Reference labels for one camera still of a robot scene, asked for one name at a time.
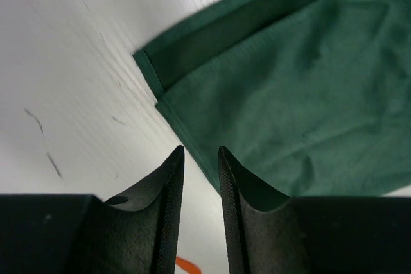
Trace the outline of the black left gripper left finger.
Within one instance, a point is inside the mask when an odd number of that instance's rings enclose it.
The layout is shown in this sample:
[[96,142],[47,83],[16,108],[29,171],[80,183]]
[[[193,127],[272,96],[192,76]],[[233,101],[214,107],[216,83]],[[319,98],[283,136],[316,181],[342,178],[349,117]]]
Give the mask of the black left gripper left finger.
[[149,175],[91,194],[1,196],[2,273],[173,273],[184,182],[177,146]]

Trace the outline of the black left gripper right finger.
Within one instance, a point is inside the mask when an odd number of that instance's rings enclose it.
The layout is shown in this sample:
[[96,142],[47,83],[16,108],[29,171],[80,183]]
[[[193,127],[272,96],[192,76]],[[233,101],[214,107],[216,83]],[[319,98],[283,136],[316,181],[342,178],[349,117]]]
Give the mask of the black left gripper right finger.
[[410,272],[410,198],[289,197],[218,161],[231,273]]

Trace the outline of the green cloth napkin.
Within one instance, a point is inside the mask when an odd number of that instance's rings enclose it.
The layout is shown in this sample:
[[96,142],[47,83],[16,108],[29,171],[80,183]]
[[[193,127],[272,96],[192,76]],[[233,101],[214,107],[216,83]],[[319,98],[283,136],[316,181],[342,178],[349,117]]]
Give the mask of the green cloth napkin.
[[222,0],[134,59],[215,187],[220,146],[290,196],[410,185],[410,0]]

